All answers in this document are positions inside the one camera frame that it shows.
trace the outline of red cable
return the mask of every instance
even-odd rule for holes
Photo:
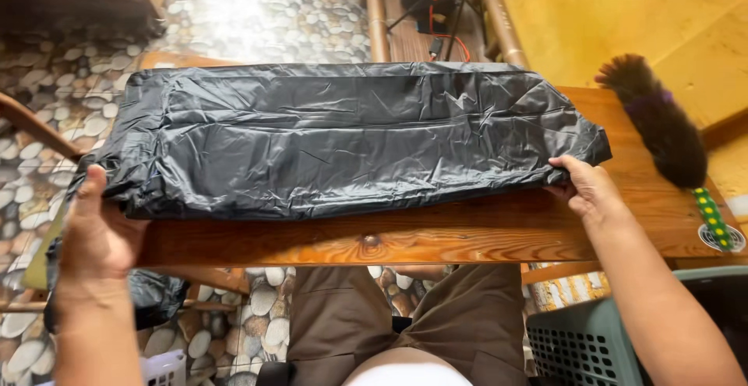
[[[429,32],[431,32],[431,35],[436,37],[449,37],[445,34],[434,34],[434,3],[436,0],[433,0],[431,3],[431,6],[429,7]],[[457,40],[458,43],[460,43],[460,46],[462,46],[462,50],[465,53],[465,62],[470,62],[470,52],[468,51],[468,48],[465,47],[465,44],[462,42],[462,40],[455,36],[455,40]],[[436,57],[432,57],[429,62],[433,62]]]

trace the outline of leg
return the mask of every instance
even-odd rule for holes
[[[292,386],[338,386],[396,339],[390,306],[365,266],[296,268]]]
[[[423,297],[393,347],[443,358],[476,386],[525,385],[519,264],[462,265]]]

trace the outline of gray plastic basket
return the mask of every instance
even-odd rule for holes
[[[748,275],[748,266],[674,271],[679,280]],[[644,384],[631,341],[612,298],[601,298],[527,318],[539,376],[567,386]]]

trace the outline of black nylon bag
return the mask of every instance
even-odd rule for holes
[[[231,220],[537,188],[568,178],[550,157],[611,158],[603,128],[504,63],[147,69],[95,154],[130,218]]]

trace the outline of person's right hand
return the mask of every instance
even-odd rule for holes
[[[550,165],[564,167],[572,182],[547,186],[544,189],[568,202],[568,207],[585,224],[601,223],[628,212],[621,195],[603,167],[593,167],[571,155],[549,159]]]

